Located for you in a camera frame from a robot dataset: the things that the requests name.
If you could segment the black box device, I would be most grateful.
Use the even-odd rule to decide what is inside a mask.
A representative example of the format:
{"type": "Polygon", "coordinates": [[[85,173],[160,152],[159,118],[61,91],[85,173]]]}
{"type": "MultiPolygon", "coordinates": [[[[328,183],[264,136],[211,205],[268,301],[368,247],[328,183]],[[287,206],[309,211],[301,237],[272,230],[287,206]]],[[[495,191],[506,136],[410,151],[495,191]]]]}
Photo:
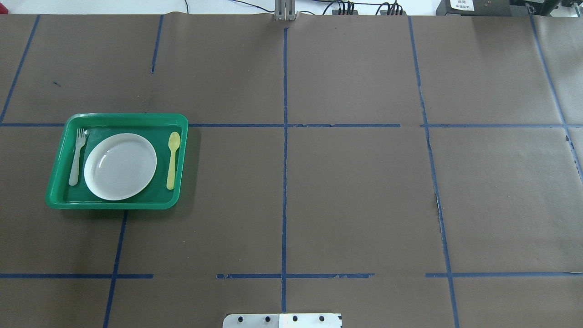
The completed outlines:
{"type": "Polygon", "coordinates": [[[508,0],[441,0],[436,16],[511,16],[508,0]]]}

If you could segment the white plastic fork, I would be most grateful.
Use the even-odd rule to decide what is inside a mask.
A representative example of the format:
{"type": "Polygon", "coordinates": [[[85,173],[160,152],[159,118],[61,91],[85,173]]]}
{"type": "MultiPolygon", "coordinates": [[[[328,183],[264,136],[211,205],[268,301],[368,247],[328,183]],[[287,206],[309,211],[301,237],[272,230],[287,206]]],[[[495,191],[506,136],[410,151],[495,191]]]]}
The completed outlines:
{"type": "Polygon", "coordinates": [[[71,171],[68,179],[70,186],[78,184],[81,170],[81,150],[86,145],[87,131],[84,128],[77,129],[75,139],[74,156],[71,165],[71,171]]]}

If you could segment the green plastic tray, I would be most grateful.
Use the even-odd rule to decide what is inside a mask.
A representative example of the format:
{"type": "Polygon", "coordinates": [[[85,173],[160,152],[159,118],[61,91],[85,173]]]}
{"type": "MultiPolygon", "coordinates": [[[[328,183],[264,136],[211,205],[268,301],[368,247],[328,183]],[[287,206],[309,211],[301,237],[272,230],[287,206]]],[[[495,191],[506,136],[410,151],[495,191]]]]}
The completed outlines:
{"type": "Polygon", "coordinates": [[[187,151],[188,120],[178,113],[84,113],[71,116],[64,125],[48,187],[46,204],[58,209],[98,210],[166,210],[173,207],[180,195],[184,160],[187,151]],[[81,150],[78,184],[70,186],[68,179],[75,149],[77,129],[87,131],[86,145],[81,150]],[[169,168],[168,140],[172,132],[179,133],[181,145],[176,152],[176,179],[173,190],[166,188],[169,168]],[[95,196],[83,176],[85,161],[97,144],[117,133],[136,133],[145,137],[158,156],[156,172],[150,184],[137,195],[125,200],[108,201],[95,196]]]}

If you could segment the aluminium frame post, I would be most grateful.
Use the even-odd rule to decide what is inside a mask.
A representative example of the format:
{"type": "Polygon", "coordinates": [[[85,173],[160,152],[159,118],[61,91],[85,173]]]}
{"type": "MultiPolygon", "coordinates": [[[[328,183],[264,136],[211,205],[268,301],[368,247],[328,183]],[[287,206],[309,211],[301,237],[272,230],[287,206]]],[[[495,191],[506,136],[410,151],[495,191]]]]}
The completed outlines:
{"type": "Polygon", "coordinates": [[[295,21],[297,19],[295,0],[275,0],[274,18],[276,21],[295,21]]]}

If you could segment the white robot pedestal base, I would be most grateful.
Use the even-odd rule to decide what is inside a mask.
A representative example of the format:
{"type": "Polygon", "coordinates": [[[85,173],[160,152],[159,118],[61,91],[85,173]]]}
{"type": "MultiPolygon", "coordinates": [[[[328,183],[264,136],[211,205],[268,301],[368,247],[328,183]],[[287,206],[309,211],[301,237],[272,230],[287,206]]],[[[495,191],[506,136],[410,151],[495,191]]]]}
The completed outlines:
{"type": "Polygon", "coordinates": [[[338,313],[253,313],[230,314],[223,328],[342,328],[338,313]]]}

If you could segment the white round plate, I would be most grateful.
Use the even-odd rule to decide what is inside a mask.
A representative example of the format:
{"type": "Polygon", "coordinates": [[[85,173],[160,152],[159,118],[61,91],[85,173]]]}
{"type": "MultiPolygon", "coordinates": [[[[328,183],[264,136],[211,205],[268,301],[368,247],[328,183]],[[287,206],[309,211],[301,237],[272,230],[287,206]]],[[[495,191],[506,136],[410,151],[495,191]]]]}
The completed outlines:
{"type": "Polygon", "coordinates": [[[117,133],[96,145],[83,171],[88,189],[108,201],[137,195],[152,181],[158,165],[153,145],[136,133],[117,133]]]}

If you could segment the yellow plastic spoon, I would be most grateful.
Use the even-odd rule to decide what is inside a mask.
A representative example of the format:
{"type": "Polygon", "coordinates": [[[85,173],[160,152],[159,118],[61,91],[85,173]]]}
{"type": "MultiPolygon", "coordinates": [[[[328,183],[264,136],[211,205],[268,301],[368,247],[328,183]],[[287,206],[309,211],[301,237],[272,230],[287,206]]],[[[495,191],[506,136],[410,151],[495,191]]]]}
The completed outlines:
{"type": "Polygon", "coordinates": [[[173,190],[175,186],[175,179],[176,179],[176,152],[180,148],[181,145],[181,137],[179,133],[172,132],[169,135],[168,140],[168,148],[169,148],[169,168],[167,171],[167,181],[166,181],[166,188],[168,190],[173,190]]]}

